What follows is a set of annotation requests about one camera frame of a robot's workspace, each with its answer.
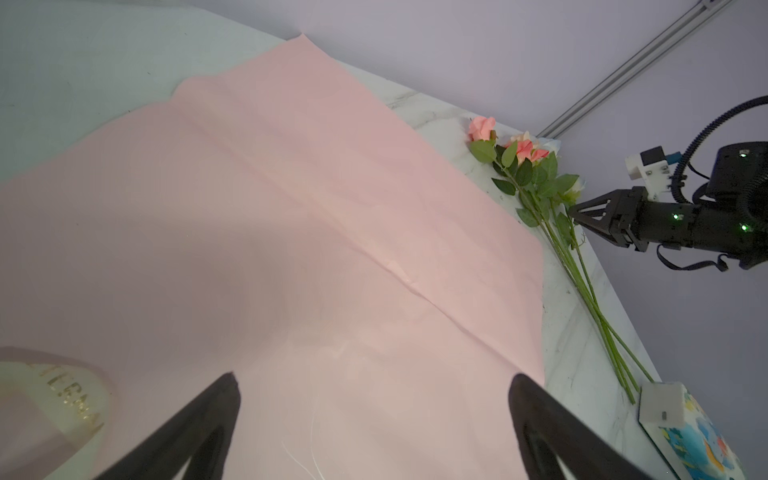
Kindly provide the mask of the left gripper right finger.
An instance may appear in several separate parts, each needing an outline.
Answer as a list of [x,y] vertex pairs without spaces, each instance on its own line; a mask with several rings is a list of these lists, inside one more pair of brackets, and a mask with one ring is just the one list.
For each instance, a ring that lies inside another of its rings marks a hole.
[[530,479],[646,479],[539,384],[517,374],[508,404],[520,456]]

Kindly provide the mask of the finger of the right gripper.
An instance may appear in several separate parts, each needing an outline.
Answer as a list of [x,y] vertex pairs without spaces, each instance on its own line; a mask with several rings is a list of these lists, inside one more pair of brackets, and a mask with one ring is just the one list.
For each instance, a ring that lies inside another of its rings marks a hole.
[[638,218],[647,196],[644,187],[617,189],[573,205],[567,213],[577,225],[612,245],[645,252],[648,241],[639,237]]

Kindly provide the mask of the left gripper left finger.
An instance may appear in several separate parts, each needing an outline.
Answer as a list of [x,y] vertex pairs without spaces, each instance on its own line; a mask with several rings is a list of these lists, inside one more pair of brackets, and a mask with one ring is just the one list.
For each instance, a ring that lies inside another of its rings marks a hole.
[[235,375],[220,376],[99,478],[222,478],[240,405]]

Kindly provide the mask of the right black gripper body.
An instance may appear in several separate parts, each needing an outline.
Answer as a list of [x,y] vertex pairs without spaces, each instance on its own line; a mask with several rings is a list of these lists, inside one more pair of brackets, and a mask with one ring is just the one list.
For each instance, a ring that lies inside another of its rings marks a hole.
[[643,182],[623,200],[623,236],[638,251],[650,243],[659,249],[696,249],[715,252],[715,260],[679,266],[661,253],[659,260],[672,270],[692,271],[713,266],[725,271],[725,260],[750,268],[750,225],[734,206],[717,201],[697,203],[664,203],[663,193],[671,191],[674,170],[682,159],[679,153],[667,155],[660,147],[634,154],[625,159],[632,180]]

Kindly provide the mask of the pink purple wrapping paper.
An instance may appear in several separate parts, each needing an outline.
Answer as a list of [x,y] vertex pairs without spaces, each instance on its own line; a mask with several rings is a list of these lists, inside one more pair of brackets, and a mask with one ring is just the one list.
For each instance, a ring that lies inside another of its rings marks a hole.
[[228,479],[521,479],[541,295],[529,231],[305,37],[1,188],[1,348],[110,382],[94,475],[231,372]]

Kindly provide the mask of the white fake rose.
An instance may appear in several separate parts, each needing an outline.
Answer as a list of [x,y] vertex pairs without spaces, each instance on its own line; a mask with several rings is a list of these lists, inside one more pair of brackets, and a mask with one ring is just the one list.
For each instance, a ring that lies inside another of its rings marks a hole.
[[578,250],[586,241],[579,233],[568,209],[575,206],[584,190],[583,179],[573,173],[561,173],[559,169],[559,143],[546,141],[533,143],[533,185],[536,205],[542,219],[545,219],[559,236],[561,245],[569,250]]

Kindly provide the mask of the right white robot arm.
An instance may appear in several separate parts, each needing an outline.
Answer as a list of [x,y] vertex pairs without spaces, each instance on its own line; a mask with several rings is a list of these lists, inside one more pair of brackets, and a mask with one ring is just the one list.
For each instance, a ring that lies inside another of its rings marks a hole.
[[575,223],[609,243],[644,252],[693,249],[716,253],[714,260],[689,265],[695,271],[728,269],[735,260],[749,270],[767,260],[767,144],[726,145],[717,152],[711,174],[692,197],[683,188],[691,159],[704,141],[739,114],[764,106],[760,96],[743,102],[710,122],[684,152],[655,147],[630,156],[625,164],[637,181],[568,208]]

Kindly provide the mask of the colourful tissue pack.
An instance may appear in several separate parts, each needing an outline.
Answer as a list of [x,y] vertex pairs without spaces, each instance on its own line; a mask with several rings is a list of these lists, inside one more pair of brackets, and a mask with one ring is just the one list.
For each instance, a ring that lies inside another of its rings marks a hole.
[[645,384],[638,420],[677,478],[746,478],[737,455],[684,384]]

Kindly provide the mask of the cream ribbon roll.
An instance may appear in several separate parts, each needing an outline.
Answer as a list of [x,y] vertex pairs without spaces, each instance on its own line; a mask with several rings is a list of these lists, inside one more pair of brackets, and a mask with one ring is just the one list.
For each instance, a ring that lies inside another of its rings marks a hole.
[[90,479],[113,423],[113,388],[82,362],[1,348],[1,477]]

